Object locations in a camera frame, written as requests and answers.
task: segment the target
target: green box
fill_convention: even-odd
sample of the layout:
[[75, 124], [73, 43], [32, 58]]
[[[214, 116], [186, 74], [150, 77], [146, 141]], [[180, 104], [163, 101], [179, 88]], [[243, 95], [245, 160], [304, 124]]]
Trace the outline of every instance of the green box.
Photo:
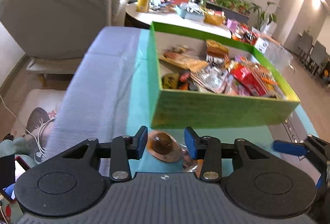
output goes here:
[[[163, 89], [161, 69], [164, 67], [158, 60], [156, 44], [156, 36], [163, 35], [162, 33], [174, 34], [176, 39], [182, 39], [182, 36], [189, 37], [199, 40], [198, 42], [211, 39], [234, 51], [239, 49], [250, 53], [261, 65], [272, 72], [286, 100]], [[184, 128], [186, 126], [233, 128], [280, 124], [300, 103], [290, 85], [255, 47], [218, 35], [153, 22], [150, 27], [147, 61], [152, 128]]]

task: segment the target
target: rug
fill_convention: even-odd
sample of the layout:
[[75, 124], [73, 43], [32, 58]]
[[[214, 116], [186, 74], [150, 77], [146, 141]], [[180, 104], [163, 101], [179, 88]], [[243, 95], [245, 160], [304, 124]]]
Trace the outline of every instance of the rug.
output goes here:
[[[18, 113], [18, 119], [22, 123], [16, 120], [11, 129], [11, 134], [15, 138], [24, 137], [29, 148], [29, 156], [38, 163], [42, 162], [43, 155], [36, 140], [25, 128], [37, 137], [42, 124], [56, 117], [61, 108], [64, 94], [65, 91], [33, 89], [28, 93]], [[54, 121], [50, 122], [39, 136], [42, 148], [46, 148], [53, 125]]]

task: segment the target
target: brown egg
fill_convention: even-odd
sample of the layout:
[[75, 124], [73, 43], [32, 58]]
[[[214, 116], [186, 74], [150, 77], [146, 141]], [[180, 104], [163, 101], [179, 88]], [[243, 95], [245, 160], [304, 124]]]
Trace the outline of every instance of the brown egg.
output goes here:
[[161, 155], [169, 154], [173, 150], [173, 141], [165, 133], [158, 133], [151, 142], [152, 149]]

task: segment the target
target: yellow cup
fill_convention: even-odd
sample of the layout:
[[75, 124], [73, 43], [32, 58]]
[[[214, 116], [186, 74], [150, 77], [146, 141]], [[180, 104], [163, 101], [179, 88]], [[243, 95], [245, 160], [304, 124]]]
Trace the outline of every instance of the yellow cup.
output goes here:
[[138, 0], [136, 4], [137, 12], [148, 12], [150, 0]]

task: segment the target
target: orange basket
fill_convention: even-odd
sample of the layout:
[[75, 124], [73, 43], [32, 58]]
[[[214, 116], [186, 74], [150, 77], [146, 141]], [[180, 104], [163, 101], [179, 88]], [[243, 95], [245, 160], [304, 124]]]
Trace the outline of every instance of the orange basket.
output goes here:
[[224, 22], [225, 22], [225, 17], [218, 15], [218, 14], [214, 14], [211, 15], [209, 14], [207, 11], [204, 13], [205, 15], [205, 19], [204, 22], [211, 24], [211, 25], [216, 25], [216, 26], [221, 26]]

